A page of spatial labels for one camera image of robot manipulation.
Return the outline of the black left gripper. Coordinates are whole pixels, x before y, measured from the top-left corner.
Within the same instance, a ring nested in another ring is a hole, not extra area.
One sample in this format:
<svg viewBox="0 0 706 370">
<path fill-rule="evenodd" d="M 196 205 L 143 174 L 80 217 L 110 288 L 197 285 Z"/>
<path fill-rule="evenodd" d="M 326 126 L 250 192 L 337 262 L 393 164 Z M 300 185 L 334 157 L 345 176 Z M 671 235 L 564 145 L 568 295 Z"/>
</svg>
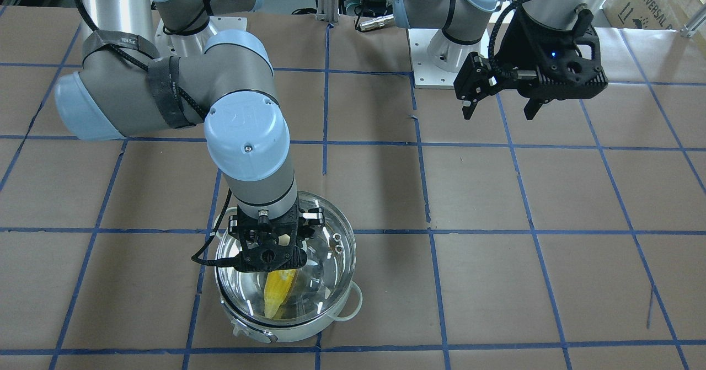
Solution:
<svg viewBox="0 0 706 370">
<path fill-rule="evenodd" d="M 537 23 L 520 9 L 494 57 L 470 52 L 453 83 L 464 119 L 472 118 L 482 99 L 497 93 L 491 82 L 495 76 L 497 83 L 529 98 L 523 109 L 527 121 L 534 120 L 544 100 L 590 99 L 602 92 L 608 79 L 593 13 L 585 9 L 575 16 L 573 27 L 562 31 Z"/>
</svg>

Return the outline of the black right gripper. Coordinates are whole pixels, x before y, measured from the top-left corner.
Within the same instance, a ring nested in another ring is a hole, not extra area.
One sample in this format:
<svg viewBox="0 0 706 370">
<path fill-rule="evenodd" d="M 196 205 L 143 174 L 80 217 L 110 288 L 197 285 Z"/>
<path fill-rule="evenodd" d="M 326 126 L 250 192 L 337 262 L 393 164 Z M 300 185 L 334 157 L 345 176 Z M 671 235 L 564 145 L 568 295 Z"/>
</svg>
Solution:
<svg viewBox="0 0 706 370">
<path fill-rule="evenodd" d="M 227 266 L 244 273 L 304 267 L 308 258 L 298 227 L 325 225 L 325 212 L 322 207 L 301 209 L 301 223 L 299 215 L 298 205 L 292 205 L 275 219 L 267 215 L 252 218 L 237 209 L 235 215 L 229 216 L 228 232 L 239 242 L 240 250 L 227 258 Z"/>
</svg>

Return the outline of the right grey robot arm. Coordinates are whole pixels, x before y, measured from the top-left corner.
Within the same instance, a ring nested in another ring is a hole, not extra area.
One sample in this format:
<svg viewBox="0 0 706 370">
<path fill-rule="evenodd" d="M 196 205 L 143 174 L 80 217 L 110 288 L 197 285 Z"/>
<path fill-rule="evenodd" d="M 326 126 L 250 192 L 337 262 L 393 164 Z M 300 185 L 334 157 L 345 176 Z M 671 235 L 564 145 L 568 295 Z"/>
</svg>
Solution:
<svg viewBox="0 0 706 370">
<path fill-rule="evenodd" d="M 192 260 L 240 272 L 304 267 L 303 243 L 324 213 L 300 208 L 290 130 L 262 42 L 244 29 L 217 29 L 184 56 L 161 53 L 149 38 L 151 2 L 166 34 L 197 38 L 212 28 L 214 11 L 254 10 L 260 1 L 74 0 L 87 27 L 82 70 L 55 88 L 61 120 L 83 141 L 204 124 L 210 157 L 237 202 L 240 252 Z"/>
</svg>

